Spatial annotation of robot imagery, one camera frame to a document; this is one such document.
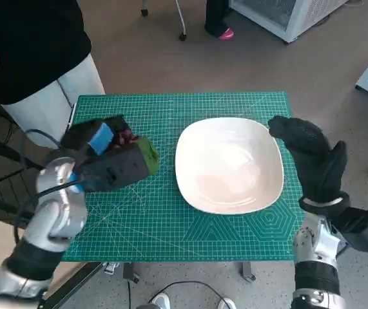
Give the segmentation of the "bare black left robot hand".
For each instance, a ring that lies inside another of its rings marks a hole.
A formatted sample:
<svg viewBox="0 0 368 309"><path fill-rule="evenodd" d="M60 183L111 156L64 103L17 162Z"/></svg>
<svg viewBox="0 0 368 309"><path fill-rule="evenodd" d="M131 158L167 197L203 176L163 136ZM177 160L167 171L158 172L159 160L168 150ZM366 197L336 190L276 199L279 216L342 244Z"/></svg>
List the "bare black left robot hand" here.
<svg viewBox="0 0 368 309"><path fill-rule="evenodd" d="M61 145L77 162L85 162L134 139L122 115L96 118L73 125L65 132Z"/></svg>

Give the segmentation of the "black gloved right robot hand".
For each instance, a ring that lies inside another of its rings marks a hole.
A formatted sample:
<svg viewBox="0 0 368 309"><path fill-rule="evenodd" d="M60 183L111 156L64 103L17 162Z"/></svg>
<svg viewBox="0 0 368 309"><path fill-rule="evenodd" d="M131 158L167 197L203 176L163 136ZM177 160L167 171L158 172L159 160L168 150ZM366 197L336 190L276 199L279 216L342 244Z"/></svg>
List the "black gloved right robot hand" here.
<svg viewBox="0 0 368 309"><path fill-rule="evenodd" d="M346 143L330 146L318 126L300 118L275 116L268 126L269 134L291 153L304 197L316 203L338 198L347 165Z"/></svg>

